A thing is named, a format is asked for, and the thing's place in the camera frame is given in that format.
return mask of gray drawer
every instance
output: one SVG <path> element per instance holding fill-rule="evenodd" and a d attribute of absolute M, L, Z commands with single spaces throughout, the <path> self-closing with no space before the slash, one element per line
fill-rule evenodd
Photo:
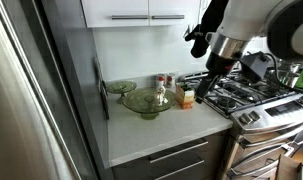
<path fill-rule="evenodd" d="M 207 143 L 207 137 L 201 138 L 118 165 L 113 168 L 115 179 L 207 179 L 215 175 L 220 164 L 220 142 L 223 143 L 224 136 L 216 134 L 208 138 L 213 143 Z"/>

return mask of cabinet handle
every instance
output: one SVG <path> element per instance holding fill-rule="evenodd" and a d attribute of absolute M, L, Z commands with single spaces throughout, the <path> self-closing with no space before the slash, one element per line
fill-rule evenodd
<path fill-rule="evenodd" d="M 171 157 L 171 156 L 175 156 L 175 155 L 177 155 L 177 154 L 183 153 L 183 152 L 185 152 L 185 151 L 189 151 L 189 150 L 191 150 L 191 149 L 195 149 L 195 148 L 200 147 L 200 146 L 204 146 L 204 145 L 206 145 L 206 144 L 208 144 L 208 141 L 205 141 L 205 142 L 203 142 L 203 143 L 197 144 L 197 145 L 195 145 L 195 146 L 188 147 L 188 148 L 186 148 L 186 149 L 182 149 L 182 150 L 180 150 L 180 151 L 174 152 L 174 153 L 172 153 L 172 154 L 168 154 L 168 155 L 166 155 L 166 156 L 162 156 L 162 157 L 157 158 L 157 159 L 153 159 L 153 160 L 150 161 L 150 163 L 155 163 L 155 162 L 158 162 L 158 161 L 167 159 L 167 158 L 169 158 L 169 157 Z"/>
<path fill-rule="evenodd" d="M 149 19 L 148 15 L 112 15 L 112 20 L 121 20 L 121 19 Z"/>
<path fill-rule="evenodd" d="M 184 19 L 184 15 L 159 15 L 152 16 L 152 19 Z"/>
<path fill-rule="evenodd" d="M 179 170 L 176 170 L 176 171 L 174 171 L 174 172 L 172 172 L 172 173 L 169 173 L 169 174 L 166 174 L 166 175 L 161 176 L 161 177 L 159 177 L 159 178 L 156 178 L 156 179 L 154 179 L 154 180 L 161 180 L 161 179 L 170 177 L 170 176 L 172 176 L 172 175 L 175 175 L 175 174 L 177 174 L 177 173 L 179 173 L 179 172 L 182 172 L 182 171 L 184 171 L 184 170 L 190 169 L 190 168 L 192 168 L 192 167 L 194 167 L 194 166 L 197 166 L 197 165 L 200 165 L 200 164 L 202 164 L 202 163 L 204 163 L 204 160 L 201 160 L 201 161 L 196 162 L 196 163 L 194 163 L 194 164 L 191 164 L 191 165 L 189 165 L 189 166 L 187 166 L 187 167 L 184 167 L 184 168 L 179 169 Z"/>

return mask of white wall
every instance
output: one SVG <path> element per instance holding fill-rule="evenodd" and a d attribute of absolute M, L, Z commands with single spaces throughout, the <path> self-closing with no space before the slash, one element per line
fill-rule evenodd
<path fill-rule="evenodd" d="M 190 54 L 193 42 L 184 41 L 185 30 L 186 26 L 93 29 L 105 81 L 206 70 L 210 51 L 202 58 L 193 58 Z M 251 52 L 264 47 L 261 40 L 249 44 Z"/>

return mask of metal pot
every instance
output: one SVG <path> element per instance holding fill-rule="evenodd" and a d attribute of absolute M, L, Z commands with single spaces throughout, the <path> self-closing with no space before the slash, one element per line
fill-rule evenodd
<path fill-rule="evenodd" d="M 297 73 L 292 73 L 290 71 L 283 71 L 283 70 L 278 70 L 278 76 L 279 76 L 279 80 L 289 86 L 289 87 L 294 87 L 295 83 L 297 82 L 297 80 L 299 79 L 299 74 Z M 278 86 L 275 82 L 276 82 L 276 77 L 274 74 L 274 70 L 271 70 L 269 72 L 268 78 L 267 78 L 268 83 L 271 86 Z"/>

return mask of stove burner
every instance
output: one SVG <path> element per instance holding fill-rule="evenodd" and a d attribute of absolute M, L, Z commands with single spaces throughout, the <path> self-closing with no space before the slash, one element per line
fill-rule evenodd
<path fill-rule="evenodd" d="M 236 101 L 229 97 L 218 97 L 217 104 L 227 110 L 236 108 Z"/>
<path fill-rule="evenodd" d="M 258 90 L 271 96 L 277 96 L 281 92 L 280 86 L 260 86 L 258 87 Z"/>
<path fill-rule="evenodd" d="M 223 88 L 230 93 L 234 94 L 235 96 L 239 98 L 250 98 L 252 97 L 251 94 L 248 91 L 245 91 L 235 85 L 232 84 L 225 84 Z"/>

